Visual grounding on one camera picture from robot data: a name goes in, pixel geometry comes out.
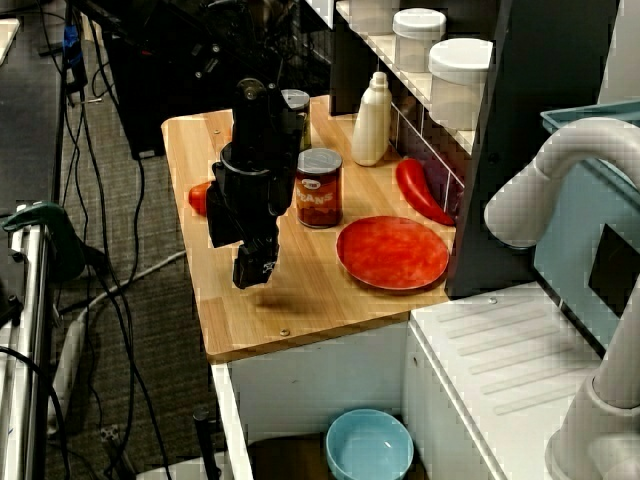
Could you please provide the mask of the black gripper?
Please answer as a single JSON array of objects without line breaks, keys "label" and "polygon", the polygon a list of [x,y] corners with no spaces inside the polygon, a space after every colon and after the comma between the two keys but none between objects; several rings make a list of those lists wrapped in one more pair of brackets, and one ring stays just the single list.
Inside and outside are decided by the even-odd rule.
[{"label": "black gripper", "polygon": [[233,283],[239,289],[269,281],[278,260],[277,218],[293,196],[293,167],[241,170],[233,148],[222,149],[212,166],[206,192],[206,216],[214,247],[242,241],[234,260]]}]

